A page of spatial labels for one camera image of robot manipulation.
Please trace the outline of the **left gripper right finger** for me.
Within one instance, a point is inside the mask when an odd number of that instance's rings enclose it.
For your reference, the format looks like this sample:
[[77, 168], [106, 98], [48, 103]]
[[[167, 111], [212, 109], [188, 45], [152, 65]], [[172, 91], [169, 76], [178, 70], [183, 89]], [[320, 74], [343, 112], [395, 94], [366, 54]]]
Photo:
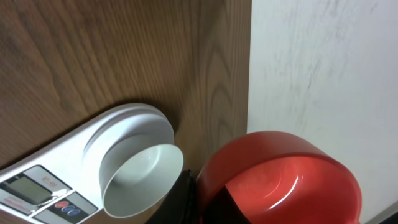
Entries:
[[251, 224], [224, 186], [210, 201], [202, 215], [202, 224]]

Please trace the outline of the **red plastic measuring scoop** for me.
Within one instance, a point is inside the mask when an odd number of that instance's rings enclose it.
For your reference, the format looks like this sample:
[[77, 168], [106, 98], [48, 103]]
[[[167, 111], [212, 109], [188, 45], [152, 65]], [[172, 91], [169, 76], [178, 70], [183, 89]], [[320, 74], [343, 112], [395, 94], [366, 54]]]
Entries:
[[358, 223], [361, 189], [354, 175], [310, 142], [259, 131], [227, 143], [197, 180], [201, 215], [224, 187], [251, 223]]

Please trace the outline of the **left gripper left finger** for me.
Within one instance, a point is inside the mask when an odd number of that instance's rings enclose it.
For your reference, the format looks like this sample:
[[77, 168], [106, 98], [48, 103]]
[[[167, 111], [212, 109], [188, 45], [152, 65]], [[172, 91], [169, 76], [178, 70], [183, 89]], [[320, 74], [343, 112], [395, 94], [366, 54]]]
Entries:
[[196, 180], [191, 170], [185, 170], [146, 224], [193, 224], [196, 208]]

